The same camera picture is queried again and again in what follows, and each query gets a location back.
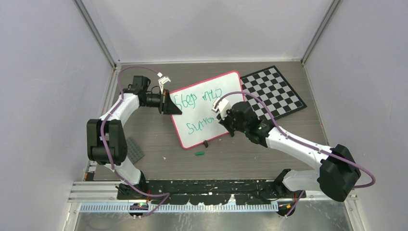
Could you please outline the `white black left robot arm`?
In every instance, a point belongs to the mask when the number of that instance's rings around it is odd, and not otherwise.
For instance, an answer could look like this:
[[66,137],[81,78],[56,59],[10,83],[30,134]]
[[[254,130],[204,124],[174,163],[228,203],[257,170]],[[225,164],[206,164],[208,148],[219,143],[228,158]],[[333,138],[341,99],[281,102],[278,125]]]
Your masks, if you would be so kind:
[[100,118],[90,119],[86,125],[89,160],[115,173],[136,199],[144,198],[148,187],[143,172],[128,157],[124,125],[140,107],[156,108],[164,115],[181,115],[182,111],[170,99],[169,90],[164,89],[168,82],[169,77],[159,77],[159,92],[153,93],[148,89],[149,78],[134,76],[132,84],[120,88],[120,95],[112,108]]

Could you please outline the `pink-framed whiteboard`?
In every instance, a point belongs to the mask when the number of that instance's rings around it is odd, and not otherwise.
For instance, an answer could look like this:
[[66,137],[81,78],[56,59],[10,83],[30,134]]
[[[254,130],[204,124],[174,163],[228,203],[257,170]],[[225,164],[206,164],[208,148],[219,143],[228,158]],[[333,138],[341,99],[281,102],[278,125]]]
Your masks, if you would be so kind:
[[228,133],[218,123],[212,111],[217,98],[233,91],[242,91],[240,74],[231,71],[170,93],[174,104],[182,111],[172,115],[181,147],[190,149]]

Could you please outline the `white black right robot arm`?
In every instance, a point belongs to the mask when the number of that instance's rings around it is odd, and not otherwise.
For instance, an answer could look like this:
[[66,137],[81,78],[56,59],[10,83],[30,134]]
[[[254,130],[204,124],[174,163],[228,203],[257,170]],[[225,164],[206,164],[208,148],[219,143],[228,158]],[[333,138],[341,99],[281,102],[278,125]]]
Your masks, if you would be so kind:
[[248,102],[230,105],[226,99],[216,99],[212,111],[231,136],[241,132],[254,144],[279,150],[312,167],[302,171],[284,169],[271,184],[277,196],[284,198],[301,190],[321,191],[343,202],[361,176],[346,147],[319,145],[289,133],[272,120],[260,120]]

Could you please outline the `black and white chessboard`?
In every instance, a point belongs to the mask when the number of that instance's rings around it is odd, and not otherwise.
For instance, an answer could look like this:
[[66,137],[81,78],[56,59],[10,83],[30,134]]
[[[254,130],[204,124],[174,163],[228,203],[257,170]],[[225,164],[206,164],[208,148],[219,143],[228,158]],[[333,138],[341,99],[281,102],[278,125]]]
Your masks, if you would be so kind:
[[244,92],[260,99],[276,120],[307,108],[276,66],[241,77],[241,85]]

